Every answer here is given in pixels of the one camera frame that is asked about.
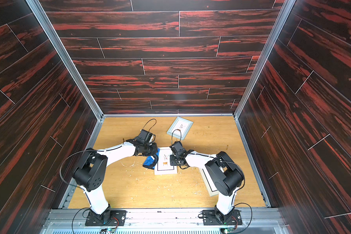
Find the blue microfiber cloth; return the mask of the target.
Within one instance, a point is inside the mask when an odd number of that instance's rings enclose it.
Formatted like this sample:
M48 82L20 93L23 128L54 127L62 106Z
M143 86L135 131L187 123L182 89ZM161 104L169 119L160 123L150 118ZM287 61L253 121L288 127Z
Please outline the blue microfiber cloth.
M148 150L145 153L146 156L146 160L143 163L143 167L147 168L147 169L155 169L155 166L157 165L158 161L159 161L159 149L152 149L152 150Z

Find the light green picture frame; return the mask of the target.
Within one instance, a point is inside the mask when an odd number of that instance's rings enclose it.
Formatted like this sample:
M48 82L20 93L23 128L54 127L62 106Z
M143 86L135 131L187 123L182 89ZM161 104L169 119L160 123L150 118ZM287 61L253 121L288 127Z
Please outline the light green picture frame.
M171 127L169 128L169 130L167 131L167 134L173 137L180 138L181 140L184 140L188 132L190 131L192 125L193 125L192 121L189 121L181 117L177 117L174 120Z

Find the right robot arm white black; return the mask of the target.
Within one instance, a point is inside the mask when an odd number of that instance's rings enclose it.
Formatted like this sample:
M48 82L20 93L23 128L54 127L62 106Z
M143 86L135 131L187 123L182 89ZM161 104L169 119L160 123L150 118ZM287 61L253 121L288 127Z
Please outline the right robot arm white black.
M177 150L174 147L171 150L172 166L187 165L205 170L218 190L215 216L221 223L230 220L234 212L236 192L245 180L242 169L223 151L215 155L206 155L193 150Z

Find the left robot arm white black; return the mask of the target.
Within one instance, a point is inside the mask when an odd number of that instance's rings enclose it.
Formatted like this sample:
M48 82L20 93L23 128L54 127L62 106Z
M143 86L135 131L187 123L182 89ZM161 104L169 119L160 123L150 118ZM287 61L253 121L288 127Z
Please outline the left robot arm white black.
M102 189L106 167L131 156L146 157L143 167L153 170L159 160L155 137L149 139L135 137L120 145L106 149L94 150L89 148L83 152L77 163L73 178L84 190L93 214L100 219L110 209Z

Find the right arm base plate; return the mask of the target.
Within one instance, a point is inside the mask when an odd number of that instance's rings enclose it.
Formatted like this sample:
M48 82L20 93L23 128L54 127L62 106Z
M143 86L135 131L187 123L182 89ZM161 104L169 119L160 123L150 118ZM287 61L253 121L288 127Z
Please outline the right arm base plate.
M221 213L217 209L202 210L198 217L203 220L203 224L205 226L242 225L240 211L236 210L235 208L231 210L227 215Z

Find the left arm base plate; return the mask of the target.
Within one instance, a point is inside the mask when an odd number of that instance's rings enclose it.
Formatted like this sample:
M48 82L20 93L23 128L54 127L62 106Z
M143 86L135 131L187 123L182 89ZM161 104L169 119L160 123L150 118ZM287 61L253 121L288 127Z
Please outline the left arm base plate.
M90 211L86 218L85 226L124 226L126 214L126 210L106 210L99 215Z

